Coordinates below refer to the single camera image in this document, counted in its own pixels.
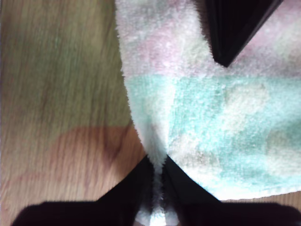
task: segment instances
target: wooden surface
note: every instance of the wooden surface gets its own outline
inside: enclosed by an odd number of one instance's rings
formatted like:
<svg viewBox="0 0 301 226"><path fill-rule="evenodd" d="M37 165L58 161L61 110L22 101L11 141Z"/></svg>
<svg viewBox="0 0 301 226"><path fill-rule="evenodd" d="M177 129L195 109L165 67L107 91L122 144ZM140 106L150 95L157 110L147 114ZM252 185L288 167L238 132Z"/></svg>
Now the wooden surface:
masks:
<svg viewBox="0 0 301 226"><path fill-rule="evenodd" d="M1 225L45 200L95 200L144 156L113 0L1 1ZM264 198L301 209L300 193Z"/></svg>

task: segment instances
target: white patch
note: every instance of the white patch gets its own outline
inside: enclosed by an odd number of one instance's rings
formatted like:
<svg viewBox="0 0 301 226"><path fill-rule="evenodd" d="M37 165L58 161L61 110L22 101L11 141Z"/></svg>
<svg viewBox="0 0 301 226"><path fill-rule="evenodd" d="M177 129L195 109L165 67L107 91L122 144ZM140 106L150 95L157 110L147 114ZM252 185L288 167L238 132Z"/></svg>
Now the white patch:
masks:
<svg viewBox="0 0 301 226"><path fill-rule="evenodd" d="M175 86L168 81L162 86L162 89L146 98L144 110L151 120L153 132L156 133L156 137L160 139L166 149L169 133L169 115L174 103ZM147 149L145 151L148 155L152 155Z"/></svg>
<svg viewBox="0 0 301 226"><path fill-rule="evenodd" d="M150 213L147 210L140 208L135 220L144 226L148 226L150 225Z"/></svg>
<svg viewBox="0 0 301 226"><path fill-rule="evenodd" d="M165 214L163 210L154 210L150 218L150 226L165 226Z"/></svg>
<svg viewBox="0 0 301 226"><path fill-rule="evenodd" d="M264 108L269 94L263 84L240 85L228 90L222 114L222 129L232 135L243 131L247 115Z"/></svg>
<svg viewBox="0 0 301 226"><path fill-rule="evenodd" d="M283 132L272 131L267 138L267 163L271 175L301 175L301 150L291 147Z"/></svg>
<svg viewBox="0 0 301 226"><path fill-rule="evenodd" d="M208 184L218 180L222 169L216 156L200 150L198 144L200 140L184 134L172 143L168 155L197 183Z"/></svg>

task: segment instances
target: towel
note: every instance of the towel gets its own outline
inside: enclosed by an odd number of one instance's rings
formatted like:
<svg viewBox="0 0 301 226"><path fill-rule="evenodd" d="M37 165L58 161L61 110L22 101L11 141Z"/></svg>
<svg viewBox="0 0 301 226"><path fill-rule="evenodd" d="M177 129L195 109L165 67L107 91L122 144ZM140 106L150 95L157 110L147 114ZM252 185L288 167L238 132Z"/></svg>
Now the towel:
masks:
<svg viewBox="0 0 301 226"><path fill-rule="evenodd" d="M285 0L229 68L214 62L194 0L116 6L131 115L155 169L144 224L166 224L167 154L220 200L301 190L300 0Z"/></svg>

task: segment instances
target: wood grain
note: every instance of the wood grain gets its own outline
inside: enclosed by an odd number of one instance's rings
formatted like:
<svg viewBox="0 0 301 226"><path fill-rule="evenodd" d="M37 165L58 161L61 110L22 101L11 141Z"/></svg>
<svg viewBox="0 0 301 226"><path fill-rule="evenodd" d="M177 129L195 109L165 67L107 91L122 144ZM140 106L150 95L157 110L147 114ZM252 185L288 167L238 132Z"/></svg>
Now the wood grain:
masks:
<svg viewBox="0 0 301 226"><path fill-rule="evenodd" d="M30 204L99 198L144 153L120 72L113 0L1 4L1 224L8 226ZM300 199L260 200L301 209Z"/></svg>

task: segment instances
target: pastel towel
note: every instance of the pastel towel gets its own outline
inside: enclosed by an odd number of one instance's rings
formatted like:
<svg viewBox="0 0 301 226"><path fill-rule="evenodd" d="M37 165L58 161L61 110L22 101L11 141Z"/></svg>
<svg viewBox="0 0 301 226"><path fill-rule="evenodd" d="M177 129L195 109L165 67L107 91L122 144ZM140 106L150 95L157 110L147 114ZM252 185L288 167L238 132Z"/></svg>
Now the pastel towel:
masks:
<svg viewBox="0 0 301 226"><path fill-rule="evenodd" d="M285 0L235 62L214 62L193 0L116 0L135 127L220 200L301 190L301 1Z"/></svg>

